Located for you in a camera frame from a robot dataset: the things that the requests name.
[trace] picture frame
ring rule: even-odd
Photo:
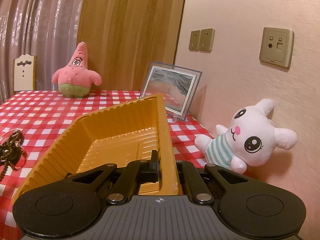
[[[198,70],[152,62],[140,98],[162,93],[167,114],[185,121],[201,75]]]

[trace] table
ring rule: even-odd
[[[0,136],[10,129],[20,129],[25,137],[27,156],[10,167],[0,184],[0,239],[17,240],[20,232],[12,216],[11,198],[39,158],[59,135],[82,114],[120,104],[139,97],[132,91],[91,91],[85,98],[65,98],[57,91],[25,91],[0,106]],[[185,122],[168,116],[173,151],[177,160],[188,160],[200,168],[204,155],[194,144],[197,134],[209,132],[191,115]]]

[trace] wall plate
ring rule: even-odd
[[[192,31],[190,35],[189,49],[190,50],[199,50],[201,30]]]
[[[201,30],[199,50],[211,51],[215,29],[203,29]]]
[[[289,68],[292,58],[294,32],[289,29],[263,29],[259,59],[281,67]]]

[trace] pink nose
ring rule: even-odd
[[[239,126],[235,127],[235,133],[236,133],[236,135],[240,134],[240,127]]]

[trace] plush toy eye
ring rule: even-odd
[[[260,138],[256,136],[251,136],[244,142],[244,149],[249,153],[256,153],[262,147]]]
[[[245,113],[245,111],[246,111],[246,109],[241,109],[241,110],[236,114],[235,119],[237,119],[237,118],[239,118],[239,117],[243,116],[243,115],[244,115],[244,113]]]

